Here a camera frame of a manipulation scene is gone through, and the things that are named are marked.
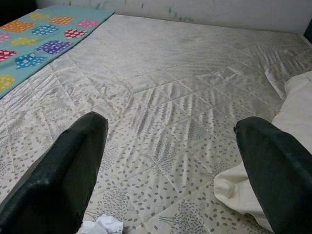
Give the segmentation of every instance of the pink patch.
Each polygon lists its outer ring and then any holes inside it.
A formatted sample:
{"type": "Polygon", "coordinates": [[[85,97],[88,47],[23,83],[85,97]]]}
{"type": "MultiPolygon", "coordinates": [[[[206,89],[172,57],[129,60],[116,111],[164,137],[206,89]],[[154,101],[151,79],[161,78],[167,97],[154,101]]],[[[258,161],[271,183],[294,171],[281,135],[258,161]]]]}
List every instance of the pink patch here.
{"type": "Polygon", "coordinates": [[[9,40],[10,38],[11,38],[10,35],[4,34],[4,33],[0,33],[0,43],[1,42],[5,42],[6,40],[9,40]]]}
{"type": "Polygon", "coordinates": [[[99,21],[93,20],[93,19],[85,19],[78,23],[78,25],[82,28],[91,28],[94,26],[97,26],[99,24],[99,21]]]}
{"type": "Polygon", "coordinates": [[[15,55],[15,51],[8,51],[8,50],[0,50],[0,62],[4,61],[8,57],[15,55]]]}
{"type": "Polygon", "coordinates": [[[85,35],[87,33],[87,31],[79,31],[78,29],[69,29],[67,31],[64,32],[64,35],[71,39],[71,38],[78,38],[81,37],[83,35],[85,35]]]}

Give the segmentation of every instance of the purple patch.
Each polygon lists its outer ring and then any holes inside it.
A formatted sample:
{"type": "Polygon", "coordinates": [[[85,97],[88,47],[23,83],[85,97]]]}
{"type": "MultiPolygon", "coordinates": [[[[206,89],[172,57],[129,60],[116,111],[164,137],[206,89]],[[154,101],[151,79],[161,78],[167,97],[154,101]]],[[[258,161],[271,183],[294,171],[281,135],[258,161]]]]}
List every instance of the purple patch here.
{"type": "Polygon", "coordinates": [[[65,50],[67,47],[72,45],[72,42],[63,42],[60,40],[51,40],[44,45],[40,46],[39,48],[35,49],[35,51],[43,50],[51,55],[55,55],[63,50],[65,50]]]}

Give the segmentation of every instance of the wall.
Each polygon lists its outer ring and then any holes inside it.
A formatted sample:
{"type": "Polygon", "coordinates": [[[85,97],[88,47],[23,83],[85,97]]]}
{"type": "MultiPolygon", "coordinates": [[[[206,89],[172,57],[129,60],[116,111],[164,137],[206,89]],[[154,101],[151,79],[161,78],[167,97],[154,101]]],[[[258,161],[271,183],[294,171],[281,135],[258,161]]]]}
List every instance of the wall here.
{"type": "Polygon", "coordinates": [[[312,43],[312,20],[311,20],[304,36],[312,43]]]}
{"type": "Polygon", "coordinates": [[[71,4],[118,14],[303,34],[312,0],[37,0],[39,7],[71,4]]]}

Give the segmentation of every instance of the teal blanket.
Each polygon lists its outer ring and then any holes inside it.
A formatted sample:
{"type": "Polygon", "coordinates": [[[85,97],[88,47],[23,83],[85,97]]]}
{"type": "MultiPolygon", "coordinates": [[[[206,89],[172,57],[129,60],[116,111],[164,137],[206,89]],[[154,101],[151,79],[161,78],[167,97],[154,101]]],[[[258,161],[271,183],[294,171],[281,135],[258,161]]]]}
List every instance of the teal blanket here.
{"type": "Polygon", "coordinates": [[[79,43],[112,14],[50,6],[0,27],[0,98],[79,43]]]}

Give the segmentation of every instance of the bed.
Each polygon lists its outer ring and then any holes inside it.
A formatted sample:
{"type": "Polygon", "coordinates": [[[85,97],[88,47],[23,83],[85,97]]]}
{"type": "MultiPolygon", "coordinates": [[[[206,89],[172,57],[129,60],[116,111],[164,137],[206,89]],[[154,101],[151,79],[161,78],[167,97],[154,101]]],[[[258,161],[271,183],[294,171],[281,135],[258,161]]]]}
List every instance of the bed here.
{"type": "Polygon", "coordinates": [[[265,234],[213,194],[241,162],[233,127],[271,121],[284,83],[312,69],[301,36],[111,16],[0,100],[0,201],[81,115],[109,133],[84,220],[126,234],[265,234]]]}

